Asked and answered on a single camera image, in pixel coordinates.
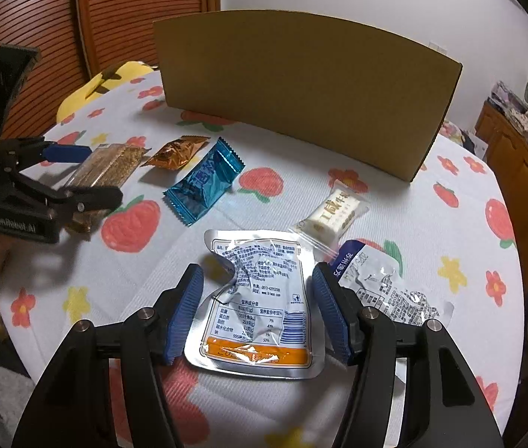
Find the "white snack package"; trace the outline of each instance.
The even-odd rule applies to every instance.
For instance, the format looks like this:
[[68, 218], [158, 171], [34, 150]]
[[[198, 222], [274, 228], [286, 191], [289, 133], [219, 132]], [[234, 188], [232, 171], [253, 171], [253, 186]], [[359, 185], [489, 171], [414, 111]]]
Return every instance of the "white snack package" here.
[[370, 204], [361, 195], [335, 180], [326, 200], [290, 230], [303, 236], [315, 249], [334, 258], [342, 235], [369, 209]]
[[[362, 305], [378, 308], [393, 321], [421, 326], [436, 318], [447, 327], [453, 316], [451, 302], [408, 289], [395, 258], [358, 240], [347, 240], [341, 246], [330, 269], [339, 285], [353, 290]], [[405, 361], [397, 360], [395, 375], [406, 381]]]
[[204, 241], [233, 279], [198, 307], [185, 343], [189, 362], [257, 377], [318, 375], [324, 323], [311, 291], [310, 245], [273, 230], [208, 230]]

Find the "white wall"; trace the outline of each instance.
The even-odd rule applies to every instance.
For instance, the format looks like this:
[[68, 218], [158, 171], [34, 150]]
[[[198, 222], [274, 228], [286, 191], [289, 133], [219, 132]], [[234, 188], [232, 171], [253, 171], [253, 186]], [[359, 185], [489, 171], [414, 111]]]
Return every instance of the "white wall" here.
[[221, 0], [222, 9], [284, 9], [337, 16], [430, 40], [463, 64], [447, 113], [474, 127], [497, 80], [523, 96], [528, 79], [528, 15], [511, 0]]

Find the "cardboard panel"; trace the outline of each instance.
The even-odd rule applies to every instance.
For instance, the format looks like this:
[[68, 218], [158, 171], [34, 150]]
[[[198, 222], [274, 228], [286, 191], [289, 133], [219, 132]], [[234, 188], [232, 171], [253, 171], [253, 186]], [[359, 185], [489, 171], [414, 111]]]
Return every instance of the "cardboard panel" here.
[[378, 28], [233, 10], [154, 23], [169, 106], [308, 141], [411, 181], [462, 66]]

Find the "snack package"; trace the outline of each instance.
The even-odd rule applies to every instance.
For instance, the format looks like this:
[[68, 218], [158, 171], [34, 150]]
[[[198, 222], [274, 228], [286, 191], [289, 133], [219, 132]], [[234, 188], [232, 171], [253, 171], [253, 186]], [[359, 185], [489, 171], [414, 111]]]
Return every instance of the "snack package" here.
[[369, 209], [370, 204], [361, 195], [335, 180], [326, 200], [290, 230], [303, 236], [315, 249], [334, 258], [341, 236], [356, 218]]
[[219, 138], [201, 162], [164, 196], [181, 221], [191, 225], [222, 197], [244, 167], [233, 148]]
[[142, 166], [179, 170], [189, 163], [200, 148], [208, 144], [208, 139], [206, 136], [182, 136], [166, 143]]
[[310, 245], [274, 230], [208, 230], [204, 241], [233, 279], [198, 308], [185, 343], [189, 362], [246, 376], [317, 376], [324, 323]]
[[393, 321], [420, 326], [436, 318], [447, 327], [453, 316], [452, 303], [408, 289], [395, 258], [358, 240], [347, 240], [341, 246], [330, 269], [341, 286], [356, 293], [362, 305], [378, 308]]
[[[140, 165], [147, 150], [129, 144], [103, 144], [80, 165], [66, 187], [121, 187]], [[69, 230], [90, 232], [108, 211], [75, 212]]]

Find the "blue candy wrapper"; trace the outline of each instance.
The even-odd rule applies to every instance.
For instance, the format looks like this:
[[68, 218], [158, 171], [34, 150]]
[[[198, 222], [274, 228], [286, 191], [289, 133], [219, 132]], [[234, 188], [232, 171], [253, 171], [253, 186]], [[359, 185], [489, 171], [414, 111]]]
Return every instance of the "blue candy wrapper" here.
[[164, 196], [183, 223], [191, 225], [222, 197], [244, 167], [233, 148], [219, 138], [202, 161]]

